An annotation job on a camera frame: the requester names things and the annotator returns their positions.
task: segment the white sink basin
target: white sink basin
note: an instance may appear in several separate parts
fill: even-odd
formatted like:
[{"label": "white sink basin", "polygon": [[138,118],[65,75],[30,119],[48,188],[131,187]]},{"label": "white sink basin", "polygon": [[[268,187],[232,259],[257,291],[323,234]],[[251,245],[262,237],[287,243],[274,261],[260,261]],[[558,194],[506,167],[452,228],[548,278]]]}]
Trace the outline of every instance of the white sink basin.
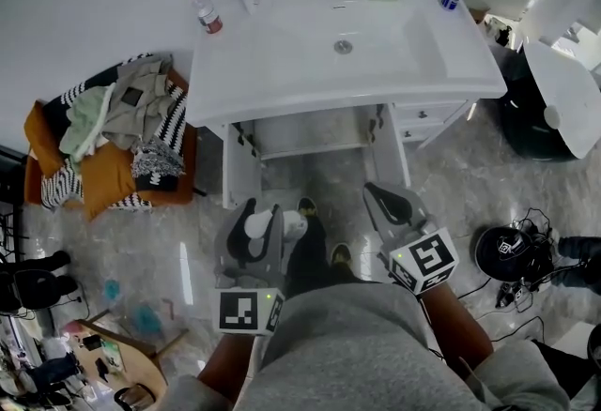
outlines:
[{"label": "white sink basin", "polygon": [[[202,35],[194,52],[187,119],[196,126],[506,91],[463,4],[261,0],[253,16],[238,1],[219,10],[222,31]],[[335,51],[341,40],[349,53]]]}]

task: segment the blue object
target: blue object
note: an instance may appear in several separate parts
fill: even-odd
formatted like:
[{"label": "blue object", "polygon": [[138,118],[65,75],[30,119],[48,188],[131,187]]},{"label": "blue object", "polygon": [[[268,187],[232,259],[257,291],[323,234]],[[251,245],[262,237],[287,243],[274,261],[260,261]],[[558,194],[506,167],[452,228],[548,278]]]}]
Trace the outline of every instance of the blue object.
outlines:
[{"label": "blue object", "polygon": [[108,280],[107,282],[104,283],[104,296],[107,299],[109,299],[111,301],[116,299],[116,297],[119,296],[120,292],[121,292],[121,286],[119,285],[118,281]]},{"label": "blue object", "polygon": [[133,324],[142,333],[154,334],[161,332],[161,320],[147,304],[138,306],[133,311]]}]

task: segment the marble floor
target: marble floor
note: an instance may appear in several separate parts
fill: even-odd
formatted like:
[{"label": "marble floor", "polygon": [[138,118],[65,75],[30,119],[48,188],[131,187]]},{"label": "marble floor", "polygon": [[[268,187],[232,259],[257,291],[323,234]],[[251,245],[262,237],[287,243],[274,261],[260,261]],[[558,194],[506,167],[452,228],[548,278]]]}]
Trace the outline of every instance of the marble floor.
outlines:
[{"label": "marble floor", "polygon": [[[451,280],[458,294],[486,280],[470,259],[474,232],[519,219],[529,207],[543,209],[564,236],[601,236],[601,149],[594,149],[585,160],[567,163],[524,160],[504,141],[495,111],[491,102],[481,102],[470,121],[460,118],[425,149],[408,146],[412,188],[449,228],[461,255]],[[195,196],[189,205],[148,213],[109,211],[91,223],[79,212],[49,212],[35,206],[28,206],[23,217],[25,233],[31,237],[25,242],[28,255],[69,251],[69,273],[83,284],[89,312],[111,310],[107,326],[157,345],[185,327],[191,331],[162,362],[168,379],[197,373],[219,339],[209,320],[208,291],[215,282],[211,243],[226,213],[221,206],[223,150],[208,131],[201,130],[200,136],[196,185],[208,191],[207,197]],[[263,176],[268,203],[286,209],[296,206],[302,195],[312,196],[329,244],[349,243],[358,276],[387,280],[377,259],[379,240],[362,201],[361,150],[270,160]],[[107,294],[108,281],[118,283],[118,296]],[[545,339],[552,343],[574,320],[597,323],[601,317],[601,297],[554,286],[533,296],[533,305],[525,312],[487,314],[494,311],[498,289],[491,282],[464,299],[493,339],[539,315],[545,322]],[[54,309],[58,326],[87,314],[84,303]],[[540,340],[541,331],[534,321],[516,337]]]}]

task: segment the drain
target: drain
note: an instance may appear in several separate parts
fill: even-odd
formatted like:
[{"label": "drain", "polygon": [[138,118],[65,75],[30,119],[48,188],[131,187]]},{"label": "drain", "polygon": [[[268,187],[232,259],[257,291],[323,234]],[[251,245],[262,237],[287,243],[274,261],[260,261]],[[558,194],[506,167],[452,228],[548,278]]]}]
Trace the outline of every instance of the drain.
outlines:
[{"label": "drain", "polygon": [[349,54],[353,50],[353,45],[347,40],[337,40],[334,42],[334,50],[339,54]]}]

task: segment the gray shirt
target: gray shirt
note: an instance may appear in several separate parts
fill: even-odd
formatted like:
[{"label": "gray shirt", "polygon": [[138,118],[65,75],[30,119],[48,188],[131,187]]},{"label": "gray shirt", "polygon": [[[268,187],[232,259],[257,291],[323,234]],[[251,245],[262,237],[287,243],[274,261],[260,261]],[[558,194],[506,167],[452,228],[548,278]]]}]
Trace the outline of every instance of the gray shirt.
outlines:
[{"label": "gray shirt", "polygon": [[[343,284],[290,299],[237,409],[569,409],[533,343],[506,344],[466,384],[428,350],[421,313],[409,291],[390,284]],[[169,388],[160,410],[230,407],[223,396],[184,376]]]}]

